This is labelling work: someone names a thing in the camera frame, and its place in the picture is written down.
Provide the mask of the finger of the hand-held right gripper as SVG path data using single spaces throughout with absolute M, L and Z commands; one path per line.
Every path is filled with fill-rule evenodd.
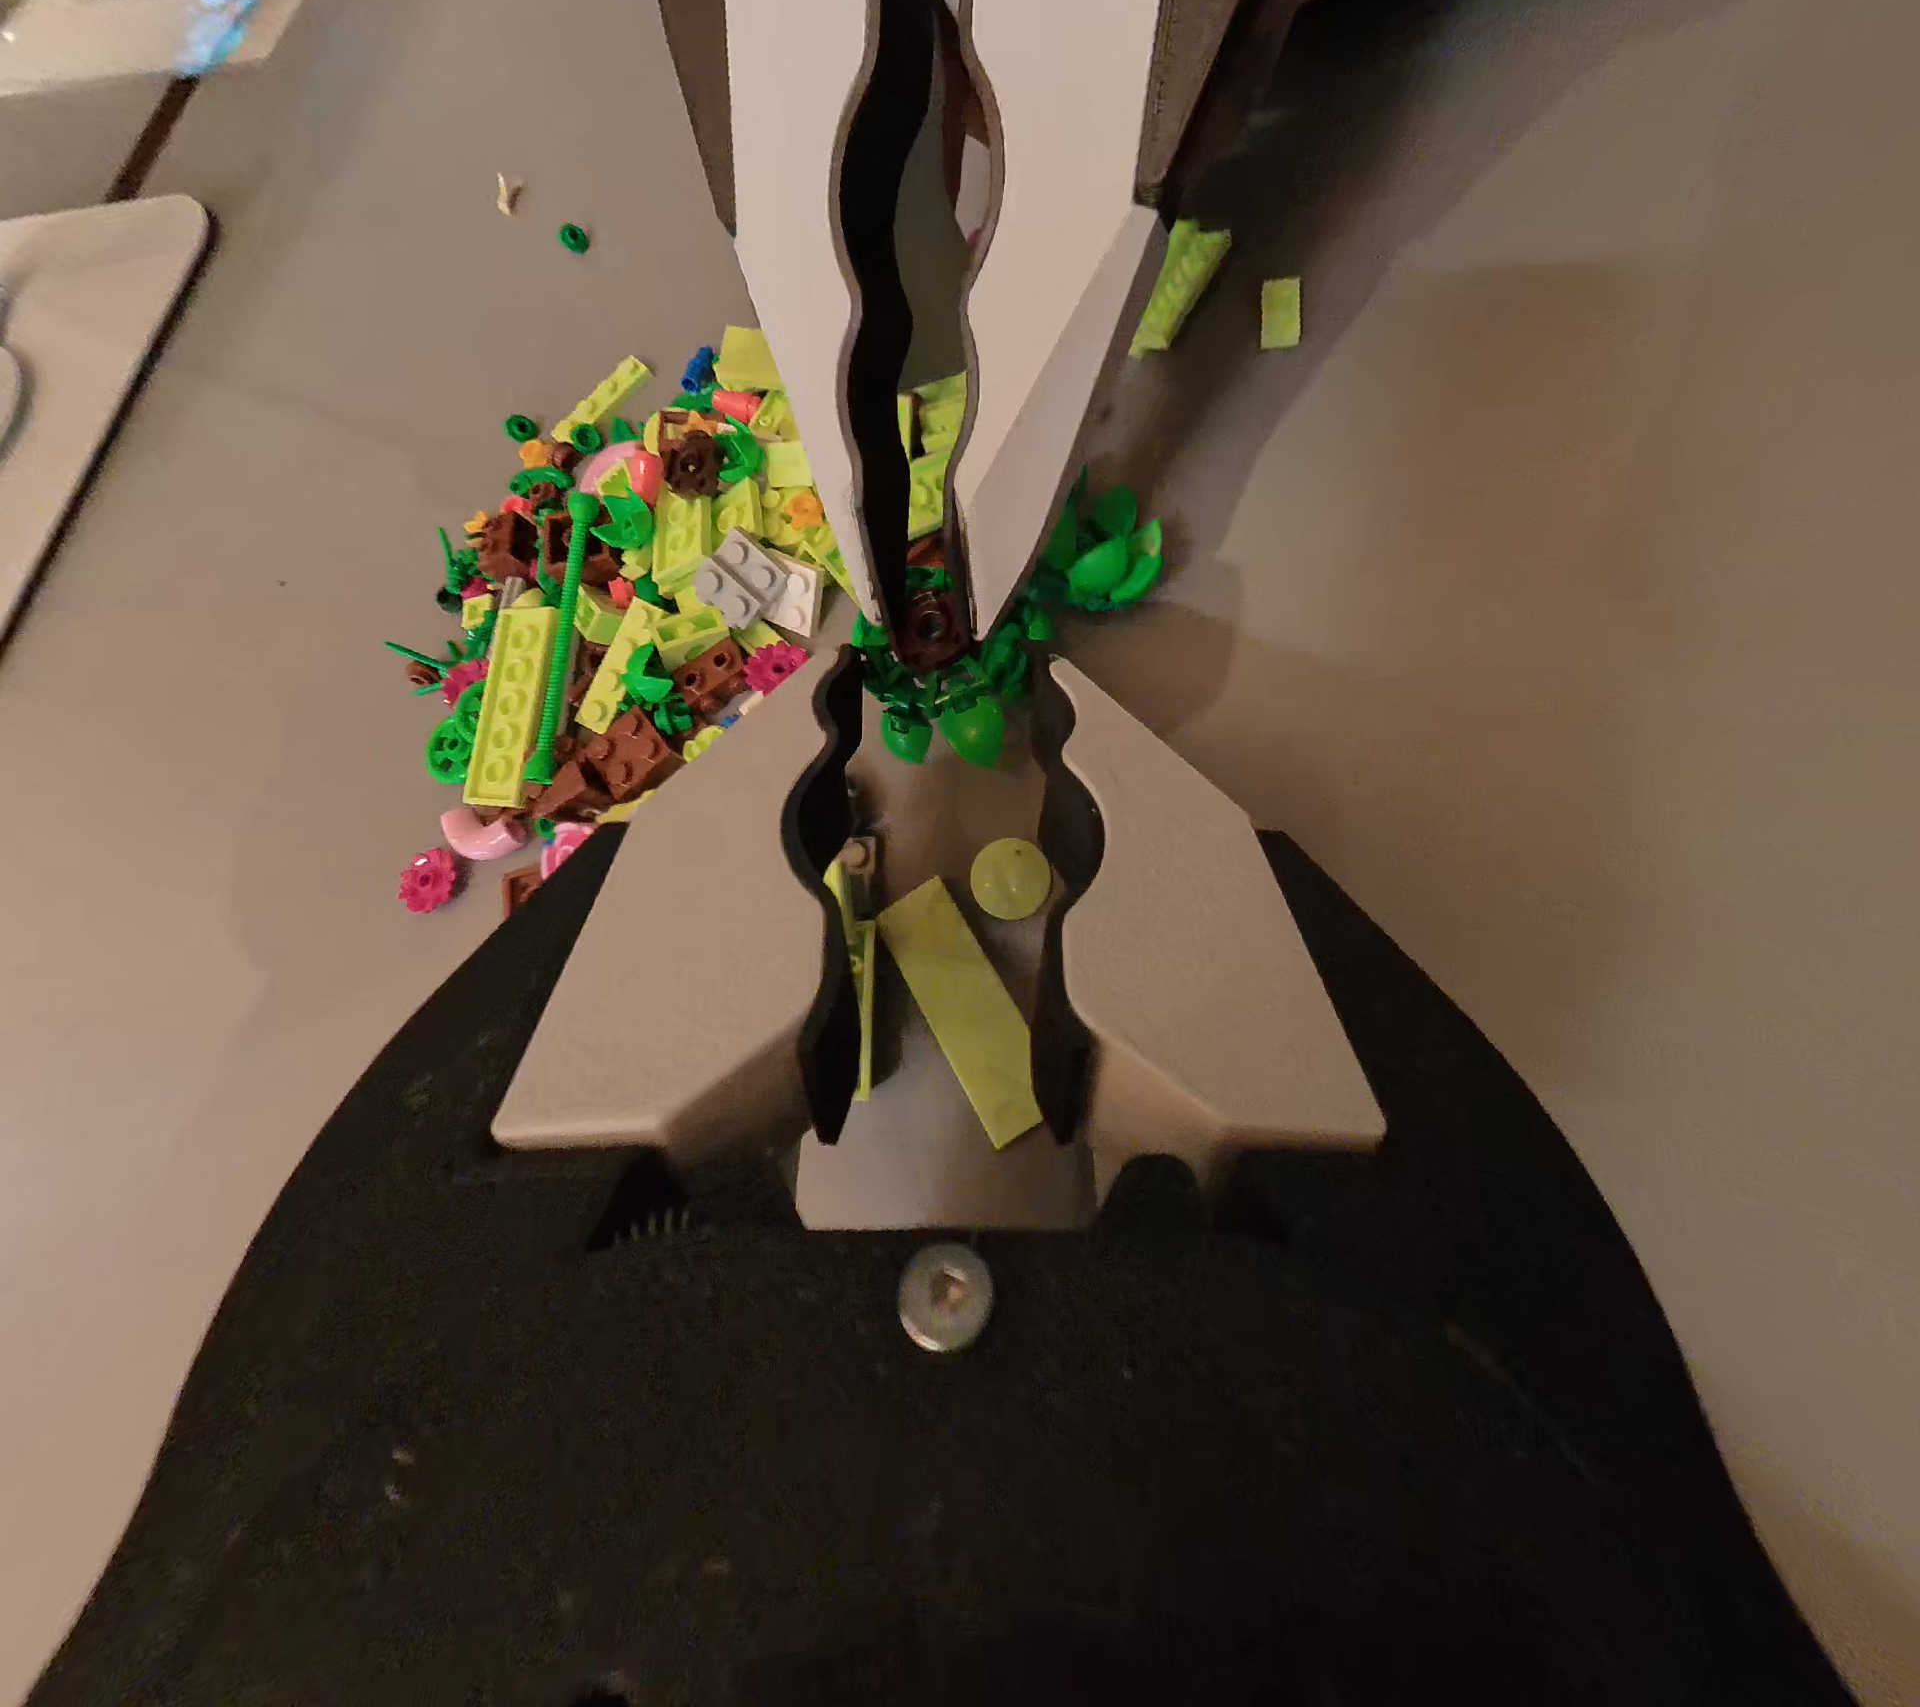
M 1159 215 L 1138 199 L 1163 0 L 949 0 L 989 125 L 964 287 L 969 421 L 949 469 L 972 627 L 1030 577 Z
M 853 595 L 913 659 L 899 215 L 932 101 L 935 0 L 725 2 L 735 251 Z

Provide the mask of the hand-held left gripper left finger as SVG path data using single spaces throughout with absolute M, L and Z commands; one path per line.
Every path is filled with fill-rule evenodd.
M 828 867 L 853 835 L 853 649 L 822 651 L 619 835 L 492 1119 L 511 1149 L 836 1143 L 861 1015 Z

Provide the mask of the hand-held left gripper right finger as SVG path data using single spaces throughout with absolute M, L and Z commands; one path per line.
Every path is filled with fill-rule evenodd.
M 1081 667 L 1035 661 L 1046 911 L 1032 1083 L 1095 1191 L 1141 1157 L 1372 1153 L 1379 1097 L 1252 817 Z

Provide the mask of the green toy stem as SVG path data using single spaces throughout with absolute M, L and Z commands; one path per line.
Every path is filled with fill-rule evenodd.
M 567 565 L 560 579 L 557 605 L 557 633 L 547 661 L 547 683 L 540 705 L 540 721 L 534 747 L 524 765 L 524 779 L 536 787 L 554 779 L 560 753 L 559 741 L 567 711 L 567 687 L 572 671 L 572 651 L 577 637 L 578 601 L 584 585 L 588 547 L 594 537 L 594 525 L 602 513 L 599 495 L 587 489 L 570 489 L 565 499 L 569 517 Z

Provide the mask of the green leafy brick plant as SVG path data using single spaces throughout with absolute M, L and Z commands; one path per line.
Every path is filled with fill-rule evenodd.
M 1030 647 L 1054 635 L 1052 615 L 1025 595 L 990 635 L 952 663 L 917 671 L 900 663 L 882 629 L 855 615 L 853 645 L 863 683 L 879 701 L 881 743 L 909 763 L 923 763 L 942 737 L 954 755 L 997 767 L 1012 711 L 1029 695 Z

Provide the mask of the green leaf cluster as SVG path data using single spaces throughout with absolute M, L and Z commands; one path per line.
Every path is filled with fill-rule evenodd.
M 1146 599 L 1159 583 L 1163 523 L 1143 517 L 1133 487 L 1091 491 L 1082 471 L 1040 551 L 1030 583 L 1037 599 L 1089 615 L 1116 613 Z

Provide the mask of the pile of small toy bricks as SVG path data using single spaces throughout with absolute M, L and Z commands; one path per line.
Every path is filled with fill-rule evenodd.
M 677 391 L 675 403 L 645 423 L 623 407 L 602 431 L 584 435 L 587 445 L 554 443 L 554 423 L 509 417 L 505 425 L 519 463 L 507 493 L 490 513 L 468 519 L 460 539 L 439 529 L 445 561 L 439 597 L 445 613 L 455 617 L 453 635 L 436 653 L 390 645 L 408 665 L 411 685 L 439 699 L 435 727 L 451 711 L 477 719 L 501 611 L 523 597 L 531 605 L 559 607 L 569 545 L 565 499 L 577 489 L 572 473 L 588 453 L 616 441 L 643 441 L 661 455 L 663 487 L 653 509 L 634 493 L 596 495 L 601 515 L 588 543 L 553 781 L 536 787 L 523 779 L 517 807 L 481 807 L 528 823 L 526 847 L 492 859 L 509 869 L 540 863 L 545 839 L 559 821 L 596 823 L 572 855 L 592 849 L 611 867 L 632 813 L 672 777 L 692 771 L 810 657 L 853 649 L 858 659 L 853 621 L 864 613 L 816 491 L 799 417 L 776 379 L 772 349 L 754 327 L 731 327 L 717 349 L 714 387 Z M 972 651 L 997 625 L 984 635 L 974 629 L 964 553 L 949 507 L 949 469 L 962 443 L 969 375 L 900 389 L 896 401 L 910 463 L 907 579 L 915 591 L 952 585 L 962 595 Z M 1002 617 L 1025 595 L 1037 599 L 1032 581 L 1020 587 Z M 1052 615 L 1054 639 L 1057 615 L 1068 609 L 1037 601 Z M 1037 699 L 1035 659 L 1048 655 L 1052 639 L 1029 647 L 1029 689 L 1008 719 L 1006 745 L 1012 719 Z M 881 721 L 881 705 L 863 683 L 863 731 L 876 723 L 881 733 Z M 861 1057 L 853 1105 L 873 1091 L 868 1027 L 876 949 L 887 947 L 904 975 L 929 979 L 941 1009 L 926 1021 L 949 1051 L 990 1141 L 1020 1141 L 1043 1117 L 1030 1077 L 1029 1021 L 942 879 L 925 881 L 904 903 L 858 911 L 857 879 L 847 859 L 848 845 L 864 841 L 866 831 L 853 795 L 848 799 L 853 835 L 828 867 L 828 887 L 842 909 L 858 995 Z M 489 861 L 463 861 L 464 885 L 483 863 Z M 507 1071 L 497 1109 L 582 925 L 584 919 L 553 983 L 534 989 L 534 1021 Z M 487 1135 L 499 1149 L 588 1149 L 503 1147 L 492 1137 L 492 1117 Z M 728 1151 L 661 1151 L 685 1165 L 722 1153 Z

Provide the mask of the lime ridged toy brick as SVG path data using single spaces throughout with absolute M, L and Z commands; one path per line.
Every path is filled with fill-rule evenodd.
M 1178 343 L 1233 247 L 1230 229 L 1208 229 L 1193 217 L 1175 221 L 1128 347 L 1133 359 L 1165 353 Z

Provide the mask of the narrow lime toy plate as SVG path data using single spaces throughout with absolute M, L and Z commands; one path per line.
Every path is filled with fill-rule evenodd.
M 639 355 L 624 355 L 614 369 L 601 379 L 588 395 L 578 401 L 551 429 L 551 439 L 565 445 L 587 445 L 584 435 L 602 431 L 611 419 L 621 415 L 629 399 L 643 391 L 656 377 L 656 369 Z

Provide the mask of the long wide lime plate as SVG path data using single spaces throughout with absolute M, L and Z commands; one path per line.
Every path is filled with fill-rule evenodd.
M 526 597 L 503 609 L 492 627 L 489 673 L 474 745 L 463 785 L 471 807 L 517 807 L 523 775 L 547 701 L 560 611 Z

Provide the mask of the white desk lamp stand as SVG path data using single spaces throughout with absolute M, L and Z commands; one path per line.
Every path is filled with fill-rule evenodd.
M 3 223 L 3 631 L 37 589 L 213 245 L 168 193 Z

